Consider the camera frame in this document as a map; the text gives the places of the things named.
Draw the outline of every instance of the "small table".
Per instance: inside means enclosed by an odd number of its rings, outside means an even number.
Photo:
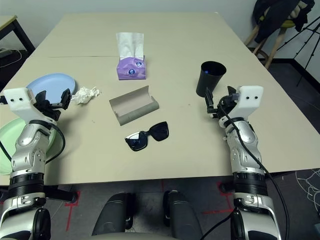
[[[117,32],[144,33],[146,80],[118,80]],[[77,42],[78,36],[83,39]],[[6,86],[24,87],[60,72],[72,76],[78,88],[96,86],[102,92],[61,113],[58,126],[66,148],[46,166],[45,184],[231,175],[224,130],[196,94],[201,63],[210,60],[227,69],[213,92],[215,104],[228,94],[227,86],[264,87],[261,106],[249,121],[270,172],[319,167],[320,135],[217,13],[71,14]],[[120,126],[109,100],[147,85],[160,108]],[[7,105],[0,106],[0,126],[16,117]],[[138,152],[128,147],[126,136],[162,121],[168,123],[169,138],[157,142],[149,137],[148,146]],[[0,185],[8,183],[9,176],[0,176]]]
[[[35,50],[35,47],[20,26],[17,16],[0,16],[0,40],[11,31],[15,33],[25,49],[28,51],[29,55],[31,55]]]

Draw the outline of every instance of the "black plastic cup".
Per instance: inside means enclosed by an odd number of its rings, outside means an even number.
[[[226,67],[219,62],[206,61],[202,63],[196,94],[204,98],[207,88],[213,92],[219,80],[226,72]]]

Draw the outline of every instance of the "light blue plate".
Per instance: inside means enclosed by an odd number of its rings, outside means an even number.
[[[32,90],[34,96],[46,90],[45,99],[51,104],[56,104],[60,103],[61,95],[66,89],[70,89],[71,94],[74,93],[76,82],[67,74],[51,73],[37,78],[26,87]]]

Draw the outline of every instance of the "black sunglasses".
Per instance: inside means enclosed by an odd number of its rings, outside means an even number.
[[[144,149],[148,145],[148,136],[151,135],[155,140],[162,141],[169,137],[169,129],[166,121],[160,122],[152,127],[149,131],[138,131],[125,139],[126,143],[133,151]]]

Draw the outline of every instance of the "white wall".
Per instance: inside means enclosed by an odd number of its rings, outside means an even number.
[[[17,15],[18,20],[33,42],[38,46],[65,13],[87,12],[219,12],[228,25],[244,41],[253,29],[252,11],[256,0],[0,0],[0,15]],[[320,15],[317,2],[309,19]],[[287,31],[286,39],[296,33]],[[276,34],[266,43],[264,50],[270,52]],[[293,58],[309,33],[303,33],[276,54],[276,58]],[[315,42],[312,41],[297,57],[306,64]],[[0,41],[0,47],[23,48],[13,33]],[[316,51],[308,71],[320,82],[319,50]]]

